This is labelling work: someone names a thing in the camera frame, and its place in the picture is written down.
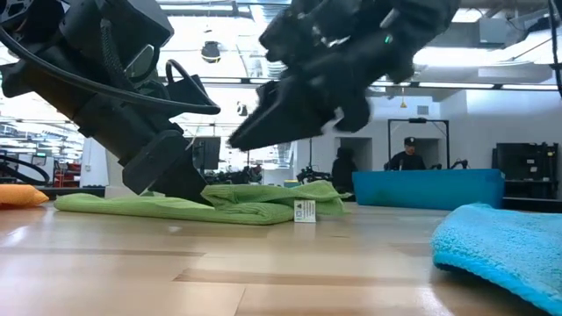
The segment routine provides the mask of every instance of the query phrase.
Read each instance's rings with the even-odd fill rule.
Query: blue microfiber cloth
[[[467,270],[562,315],[562,214],[457,208],[435,230],[437,268]]]

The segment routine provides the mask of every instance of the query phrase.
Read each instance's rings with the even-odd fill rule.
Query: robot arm
[[[190,143],[169,119],[220,108],[198,77],[174,61],[168,86],[146,80],[173,34],[155,0],[75,0],[66,12],[57,0],[4,3],[0,40],[20,58],[0,67],[5,96],[38,93],[118,157],[123,182],[135,193],[150,189],[205,203]],[[126,77],[125,68],[148,46],[155,54],[147,73]],[[173,82],[172,67],[183,80]]]
[[[343,112],[336,129],[360,130],[371,116],[367,87],[383,75],[395,83],[413,75],[415,53],[449,27],[460,5],[324,0],[303,11],[303,2],[310,3],[293,1],[260,37],[268,60],[282,61],[287,70],[278,82],[258,88],[259,106],[231,136],[233,147],[250,150],[322,135],[336,109]]]

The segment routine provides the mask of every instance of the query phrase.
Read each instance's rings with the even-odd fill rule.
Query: black cap
[[[404,139],[404,145],[414,147],[415,146],[415,138],[414,137],[406,137]]]

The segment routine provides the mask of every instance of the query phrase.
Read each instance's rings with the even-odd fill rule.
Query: orange cloth
[[[0,207],[34,207],[48,201],[43,192],[27,184],[0,184]]]

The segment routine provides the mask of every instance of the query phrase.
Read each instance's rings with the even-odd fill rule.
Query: small white tag
[[[316,201],[295,201],[295,223],[316,223]]]

